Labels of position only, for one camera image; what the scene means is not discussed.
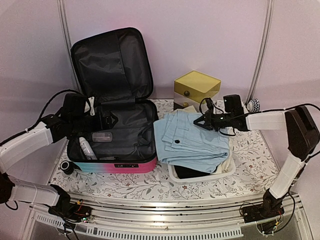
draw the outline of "light blue shirt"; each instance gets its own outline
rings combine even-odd
[[[177,111],[154,122],[158,160],[205,173],[213,173],[229,156],[229,138],[194,125],[201,113]]]

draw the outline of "suitcase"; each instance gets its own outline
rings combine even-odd
[[[88,160],[79,138],[67,145],[67,156],[83,172],[148,173],[157,162],[153,122],[155,104],[147,98],[153,78],[141,33],[132,27],[95,35],[75,43],[72,63],[82,92],[94,97],[93,125],[111,133],[111,142],[93,142],[98,160]]]

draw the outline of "patterned table cover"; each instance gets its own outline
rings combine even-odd
[[[152,100],[159,118],[172,112],[173,100]],[[169,177],[166,164],[158,163],[146,174],[109,174],[74,171],[65,175],[60,162],[69,160],[65,149],[51,184],[67,192],[91,197],[174,202],[179,200],[223,199],[263,193],[278,175],[278,169],[259,131],[239,132],[233,137],[236,171],[233,175],[208,182],[180,184]]]

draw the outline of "white bottle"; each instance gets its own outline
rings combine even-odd
[[[88,160],[97,160],[97,157],[92,150],[90,144],[84,137],[79,137],[80,147]]]

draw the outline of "robotic arm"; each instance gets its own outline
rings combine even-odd
[[[15,163],[32,152],[56,143],[64,137],[90,132],[94,113],[94,98],[69,93],[58,114],[40,119],[35,128],[0,146],[0,204],[8,201],[38,203],[50,206],[49,213],[80,222],[90,217],[91,208],[71,203],[70,196],[57,185],[40,185],[22,181],[6,174]]]
[[[284,213],[282,200],[290,191],[305,169],[320,141],[319,130],[305,106],[289,110],[269,110],[258,113],[244,113],[239,95],[223,97],[225,112],[215,114],[214,104],[206,98],[208,111],[194,121],[194,124],[207,130],[219,131],[233,127],[239,131],[283,130],[288,136],[288,155],[275,182],[263,196],[260,208],[247,206],[242,208],[245,222],[259,221]]]

